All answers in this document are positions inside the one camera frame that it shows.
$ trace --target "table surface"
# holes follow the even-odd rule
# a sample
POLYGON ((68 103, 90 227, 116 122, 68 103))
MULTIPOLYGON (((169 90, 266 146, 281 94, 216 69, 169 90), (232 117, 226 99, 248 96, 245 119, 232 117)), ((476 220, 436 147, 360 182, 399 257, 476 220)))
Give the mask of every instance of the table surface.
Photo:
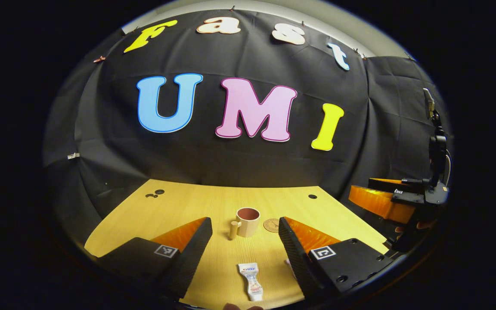
POLYGON ((226 303, 241 309, 264 309, 292 304, 303 294, 285 264, 288 258, 278 233, 265 230, 268 218, 288 216, 339 240, 358 238, 384 254, 386 238, 318 186, 299 188, 234 188, 174 183, 150 179, 126 198, 95 228, 85 249, 96 257, 116 249, 133 237, 152 239, 201 217, 212 219, 213 235, 200 259, 195 276, 180 301, 220 310, 226 303), (165 192, 148 197, 155 190, 165 192), (251 207, 260 212, 260 227, 250 238, 228 239, 236 210, 251 207), (263 301, 251 302, 247 281, 237 264, 257 263, 263 301))

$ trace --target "blue letter u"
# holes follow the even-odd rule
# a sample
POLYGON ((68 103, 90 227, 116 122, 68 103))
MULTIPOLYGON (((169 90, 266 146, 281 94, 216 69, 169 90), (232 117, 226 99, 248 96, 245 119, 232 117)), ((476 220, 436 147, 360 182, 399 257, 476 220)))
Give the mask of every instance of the blue letter u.
POLYGON ((185 127, 192 117, 195 100, 195 86, 202 81, 196 73, 180 74, 174 78, 179 84, 177 111, 173 116, 164 118, 158 114, 158 93, 166 83, 165 77, 149 77, 137 83, 139 89, 139 122, 143 127, 154 132, 174 132, 185 127))

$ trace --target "small tube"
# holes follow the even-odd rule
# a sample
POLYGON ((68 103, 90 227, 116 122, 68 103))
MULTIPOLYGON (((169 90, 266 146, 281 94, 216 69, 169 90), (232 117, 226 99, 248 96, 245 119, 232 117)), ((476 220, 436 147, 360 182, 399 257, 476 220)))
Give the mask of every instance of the small tube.
POLYGON ((239 263, 239 271, 248 280, 248 296, 251 301, 264 300, 264 289, 257 282, 256 275, 259 271, 257 263, 239 263))
POLYGON ((231 222, 231 229, 229 231, 229 240, 233 240, 236 237, 236 232, 238 231, 241 224, 242 222, 237 222, 236 220, 233 220, 231 222))

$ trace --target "pink letter m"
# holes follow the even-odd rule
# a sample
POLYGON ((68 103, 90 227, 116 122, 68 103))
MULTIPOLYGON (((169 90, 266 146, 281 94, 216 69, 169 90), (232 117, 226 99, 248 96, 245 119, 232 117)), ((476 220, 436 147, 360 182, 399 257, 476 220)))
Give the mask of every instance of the pink letter m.
POLYGON ((237 138, 242 135, 238 127, 239 114, 244 122, 248 136, 253 138, 260 130, 267 117, 267 128, 261 137, 269 141, 285 142, 290 139, 288 118, 292 100, 297 92, 290 87, 275 86, 260 103, 254 87, 247 79, 226 78, 221 85, 227 90, 223 123, 215 129, 215 134, 222 138, 237 138))

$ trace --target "coaster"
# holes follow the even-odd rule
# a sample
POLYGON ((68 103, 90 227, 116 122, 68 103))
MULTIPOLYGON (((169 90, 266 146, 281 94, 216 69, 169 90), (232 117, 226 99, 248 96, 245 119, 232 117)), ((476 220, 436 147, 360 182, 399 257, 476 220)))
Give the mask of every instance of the coaster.
POLYGON ((279 220, 278 218, 270 218, 263 223, 263 226, 267 231, 279 232, 279 220))

